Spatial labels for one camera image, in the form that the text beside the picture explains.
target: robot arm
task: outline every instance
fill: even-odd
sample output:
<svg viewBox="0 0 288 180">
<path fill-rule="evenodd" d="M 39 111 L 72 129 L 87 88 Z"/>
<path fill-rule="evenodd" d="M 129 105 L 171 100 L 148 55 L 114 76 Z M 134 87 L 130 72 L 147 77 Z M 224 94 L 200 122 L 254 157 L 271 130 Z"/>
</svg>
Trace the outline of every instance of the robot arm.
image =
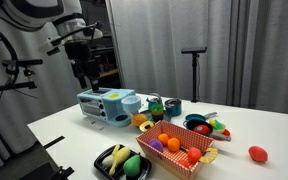
<svg viewBox="0 0 288 180">
<path fill-rule="evenodd" d="M 101 38 L 100 23 L 86 25 L 79 0 L 0 0 L 0 16 L 23 31 L 38 31 L 47 22 L 56 27 L 57 37 L 48 38 L 40 51 L 53 55 L 64 46 L 74 76 L 86 88 L 86 76 L 98 90 L 98 64 L 92 58 L 91 43 Z"/>
</svg>

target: toy kitchen appliance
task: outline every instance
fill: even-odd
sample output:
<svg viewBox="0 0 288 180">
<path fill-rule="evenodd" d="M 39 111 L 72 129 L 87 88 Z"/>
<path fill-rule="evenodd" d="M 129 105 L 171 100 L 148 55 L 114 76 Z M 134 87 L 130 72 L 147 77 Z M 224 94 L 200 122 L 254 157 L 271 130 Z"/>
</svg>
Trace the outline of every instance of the toy kitchen appliance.
<svg viewBox="0 0 288 180">
<path fill-rule="evenodd" d="M 99 88 L 78 94 L 77 100 L 86 116 L 115 127 L 125 127 L 131 123 L 131 116 L 123 110 L 121 100 L 130 95 L 135 95 L 135 90 Z"/>
</svg>

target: orange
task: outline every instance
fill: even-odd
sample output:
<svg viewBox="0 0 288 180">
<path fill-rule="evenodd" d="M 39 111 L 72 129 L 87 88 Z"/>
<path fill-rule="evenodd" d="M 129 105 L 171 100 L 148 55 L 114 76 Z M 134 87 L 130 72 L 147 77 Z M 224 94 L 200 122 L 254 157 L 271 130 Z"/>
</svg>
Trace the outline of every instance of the orange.
<svg viewBox="0 0 288 180">
<path fill-rule="evenodd" d="M 168 140 L 167 142 L 167 147 L 169 150 L 176 152 L 180 149 L 180 141 L 177 138 L 171 138 L 170 140 Z"/>
<path fill-rule="evenodd" d="M 134 114 L 131 119 L 131 123 L 135 127 L 139 127 L 145 121 L 147 121 L 147 117 L 144 114 Z"/>
<path fill-rule="evenodd" d="M 160 135 L 158 135 L 157 139 L 161 141 L 161 143 L 163 144 L 163 146 L 166 146 L 166 145 L 167 145 L 167 142 L 168 142 L 168 140 L 169 140 L 170 138 L 168 137 L 167 134 L 160 134 Z"/>
</svg>

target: white curtain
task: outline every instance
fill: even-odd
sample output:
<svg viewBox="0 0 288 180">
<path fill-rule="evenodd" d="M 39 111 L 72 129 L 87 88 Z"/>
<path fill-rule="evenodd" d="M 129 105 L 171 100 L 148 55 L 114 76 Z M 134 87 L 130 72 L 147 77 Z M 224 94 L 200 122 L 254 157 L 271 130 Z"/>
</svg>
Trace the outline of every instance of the white curtain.
<svg viewBox="0 0 288 180">
<path fill-rule="evenodd" d="M 67 55 L 62 52 L 53 56 L 40 53 L 38 47 L 48 38 L 57 36 L 52 24 L 34 33 L 22 32 L 0 20 L 0 31 L 9 39 L 19 59 L 43 59 L 44 64 L 32 67 L 36 73 L 33 79 L 37 88 L 18 89 L 21 92 L 37 97 L 31 98 L 13 90 L 3 93 L 0 103 L 0 134 L 8 144 L 11 153 L 18 154 L 35 142 L 36 138 L 27 124 L 77 104 L 76 95 L 82 91 L 74 78 Z M 9 52 L 0 42 L 0 85 L 6 82 L 2 60 L 10 59 Z M 27 82 L 20 72 L 18 83 Z M 11 155 L 0 139 L 0 166 Z"/>
<path fill-rule="evenodd" d="M 181 48 L 207 46 L 199 60 L 201 101 L 288 113 L 288 1 L 107 6 L 124 87 L 190 100 L 192 57 Z"/>
</svg>

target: red basket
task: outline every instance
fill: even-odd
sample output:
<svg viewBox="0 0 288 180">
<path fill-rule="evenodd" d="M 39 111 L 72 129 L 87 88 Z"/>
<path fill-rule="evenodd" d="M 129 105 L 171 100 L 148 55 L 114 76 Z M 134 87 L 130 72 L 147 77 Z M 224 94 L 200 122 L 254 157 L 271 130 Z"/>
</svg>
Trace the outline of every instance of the red basket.
<svg viewBox="0 0 288 180">
<path fill-rule="evenodd" d="M 194 179 L 202 165 L 206 162 L 189 163 L 190 169 L 187 169 L 177 163 L 177 161 L 181 159 L 188 162 L 186 151 L 179 150 L 177 152 L 172 152 L 167 147 L 164 147 L 164 151 L 161 153 L 160 151 L 151 147 L 148 142 L 153 138 L 157 138 L 158 135 L 162 133 L 167 134 L 170 138 L 176 137 L 180 141 L 181 146 L 185 149 L 196 147 L 200 149 L 202 154 L 205 154 L 208 151 L 213 151 L 211 153 L 212 157 L 210 158 L 212 160 L 214 160 L 217 156 L 217 149 L 210 148 L 210 146 L 213 144 L 213 139 L 181 128 L 167 121 L 159 121 L 147 132 L 138 136 L 136 140 L 149 159 L 159 163 L 162 167 L 180 179 Z"/>
</svg>

